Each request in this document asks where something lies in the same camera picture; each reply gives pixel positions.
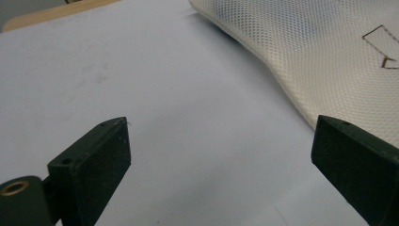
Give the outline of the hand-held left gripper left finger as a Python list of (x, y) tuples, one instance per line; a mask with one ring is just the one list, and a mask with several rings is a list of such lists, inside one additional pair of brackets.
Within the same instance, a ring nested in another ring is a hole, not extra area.
[(104, 121), (47, 165), (63, 226), (94, 226), (131, 166), (127, 119)]

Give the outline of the cream mesh laundry bag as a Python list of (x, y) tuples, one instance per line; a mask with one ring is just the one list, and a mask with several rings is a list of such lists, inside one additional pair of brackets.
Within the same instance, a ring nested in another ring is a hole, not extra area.
[(399, 0), (188, 0), (258, 57), (314, 126), (326, 115), (399, 148)]

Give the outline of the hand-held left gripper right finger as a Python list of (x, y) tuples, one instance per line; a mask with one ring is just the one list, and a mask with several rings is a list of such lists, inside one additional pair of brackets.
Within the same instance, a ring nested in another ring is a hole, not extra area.
[(311, 161), (369, 226), (399, 226), (399, 149), (356, 125), (319, 116)]

